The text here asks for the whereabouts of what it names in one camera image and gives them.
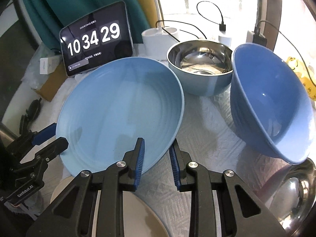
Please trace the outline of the small light blue plate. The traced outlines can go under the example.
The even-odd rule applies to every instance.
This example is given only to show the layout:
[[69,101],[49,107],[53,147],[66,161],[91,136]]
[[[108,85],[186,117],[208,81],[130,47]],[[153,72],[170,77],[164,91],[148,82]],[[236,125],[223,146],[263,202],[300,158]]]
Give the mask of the small light blue plate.
[[183,114],[183,88],[169,67],[143,57],[107,63],[84,77],[61,108],[56,135],[69,146],[60,158],[73,176],[99,172],[141,137],[147,172],[173,143]]

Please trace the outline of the large beige plate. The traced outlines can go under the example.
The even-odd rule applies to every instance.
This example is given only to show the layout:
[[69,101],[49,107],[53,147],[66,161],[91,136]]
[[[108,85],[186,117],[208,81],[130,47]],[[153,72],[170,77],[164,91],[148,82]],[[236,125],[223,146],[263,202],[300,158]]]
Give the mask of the large beige plate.
[[[85,211],[86,199],[96,199],[94,212]],[[93,215],[88,221],[90,236],[167,236],[158,216],[141,199],[119,188],[118,176],[113,179],[102,172],[101,179],[88,173],[87,177],[68,177],[61,181],[51,197],[50,212],[60,219],[62,229],[67,226],[80,236],[84,215]]]

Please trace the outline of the small steel blue bowl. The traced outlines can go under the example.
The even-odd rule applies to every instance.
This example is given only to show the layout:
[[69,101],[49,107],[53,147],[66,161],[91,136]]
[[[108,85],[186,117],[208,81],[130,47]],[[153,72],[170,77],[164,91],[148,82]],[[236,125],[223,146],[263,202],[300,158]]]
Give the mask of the small steel blue bowl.
[[187,93],[210,97],[228,89],[232,80],[232,50],[209,40],[174,44],[166,59]]

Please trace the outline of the large blue bowl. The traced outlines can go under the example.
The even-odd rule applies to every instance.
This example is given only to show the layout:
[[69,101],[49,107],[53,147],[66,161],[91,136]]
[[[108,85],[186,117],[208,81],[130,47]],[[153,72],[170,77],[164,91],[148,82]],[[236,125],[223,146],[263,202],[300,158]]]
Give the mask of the large blue bowl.
[[315,119],[293,70],[262,45],[239,45],[232,55],[230,108],[238,136],[257,152],[302,163],[315,151]]

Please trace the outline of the large steel bowl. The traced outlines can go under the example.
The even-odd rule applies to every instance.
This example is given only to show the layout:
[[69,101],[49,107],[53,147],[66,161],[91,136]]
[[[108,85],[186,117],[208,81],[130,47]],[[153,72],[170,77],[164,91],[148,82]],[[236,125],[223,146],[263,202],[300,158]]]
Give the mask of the large steel bowl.
[[275,172],[258,193],[287,236],[298,236],[315,205],[315,164],[310,158]]

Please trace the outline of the black sunglasses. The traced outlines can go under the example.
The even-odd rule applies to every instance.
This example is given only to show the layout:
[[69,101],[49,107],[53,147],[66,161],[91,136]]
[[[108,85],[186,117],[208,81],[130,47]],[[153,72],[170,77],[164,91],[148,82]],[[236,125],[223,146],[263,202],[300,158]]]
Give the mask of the black sunglasses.
[[38,100],[33,100],[28,109],[26,109],[26,113],[21,116],[19,125],[20,135],[26,133],[29,129],[29,125],[39,116],[39,113],[41,111],[41,101],[42,98],[39,98]]

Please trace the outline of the cardboard box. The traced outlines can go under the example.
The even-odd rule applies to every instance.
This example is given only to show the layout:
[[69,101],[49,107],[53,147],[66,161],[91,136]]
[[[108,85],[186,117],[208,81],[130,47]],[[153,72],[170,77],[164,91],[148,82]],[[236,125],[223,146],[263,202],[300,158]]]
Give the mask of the cardboard box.
[[44,100],[51,102],[67,78],[64,63],[61,62],[55,71],[48,75],[48,79],[43,86],[39,90],[34,89],[34,91]]

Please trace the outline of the white small box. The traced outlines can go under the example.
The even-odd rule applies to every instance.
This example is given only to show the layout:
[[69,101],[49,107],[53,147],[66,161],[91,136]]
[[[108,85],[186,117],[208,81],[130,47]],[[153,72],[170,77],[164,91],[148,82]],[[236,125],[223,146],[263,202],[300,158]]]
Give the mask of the white small box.
[[61,62],[61,55],[40,58],[40,74],[49,75],[53,73]]

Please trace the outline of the tablet showing clock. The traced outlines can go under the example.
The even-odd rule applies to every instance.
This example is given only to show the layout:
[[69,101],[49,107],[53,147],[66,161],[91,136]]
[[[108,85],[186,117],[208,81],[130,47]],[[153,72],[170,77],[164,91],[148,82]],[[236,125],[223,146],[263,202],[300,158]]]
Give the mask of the tablet showing clock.
[[68,77],[134,54],[124,1],[77,19],[60,30],[59,38]]

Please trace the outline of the white desk lamp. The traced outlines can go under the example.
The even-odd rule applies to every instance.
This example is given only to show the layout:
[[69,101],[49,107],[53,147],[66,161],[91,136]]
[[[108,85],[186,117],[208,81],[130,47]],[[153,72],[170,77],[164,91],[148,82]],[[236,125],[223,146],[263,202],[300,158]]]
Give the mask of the white desk lamp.
[[147,56],[157,59],[166,60],[166,55],[170,47],[176,44],[178,29],[174,27],[157,27],[150,28],[142,32],[142,41]]

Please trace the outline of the teal curtain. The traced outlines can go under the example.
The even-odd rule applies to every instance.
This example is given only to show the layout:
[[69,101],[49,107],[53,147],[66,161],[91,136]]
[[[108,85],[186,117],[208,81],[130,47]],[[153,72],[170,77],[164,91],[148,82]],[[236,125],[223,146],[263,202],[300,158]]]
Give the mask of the teal curtain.
[[59,49],[59,32],[63,27],[118,1],[126,3],[133,42],[142,43],[141,34],[150,24],[137,0],[23,0],[23,3],[42,42],[50,49]]

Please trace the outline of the black power adapter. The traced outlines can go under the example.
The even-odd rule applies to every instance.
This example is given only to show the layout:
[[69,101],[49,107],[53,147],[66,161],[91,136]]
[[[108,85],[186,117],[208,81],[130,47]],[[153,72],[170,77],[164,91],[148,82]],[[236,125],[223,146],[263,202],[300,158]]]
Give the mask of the black power adapter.
[[265,36],[260,33],[260,24],[263,22],[264,20],[260,20],[256,23],[254,27],[252,42],[267,47],[267,38],[265,38]]

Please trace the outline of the yellow bag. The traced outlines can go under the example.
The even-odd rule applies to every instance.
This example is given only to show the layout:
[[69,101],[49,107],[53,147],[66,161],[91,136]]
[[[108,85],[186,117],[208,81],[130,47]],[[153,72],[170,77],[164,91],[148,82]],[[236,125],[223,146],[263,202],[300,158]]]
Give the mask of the yellow bag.
[[310,99],[315,101],[314,73],[310,69],[306,70],[304,63],[295,57],[288,57],[286,63],[294,71],[296,76],[298,76]]

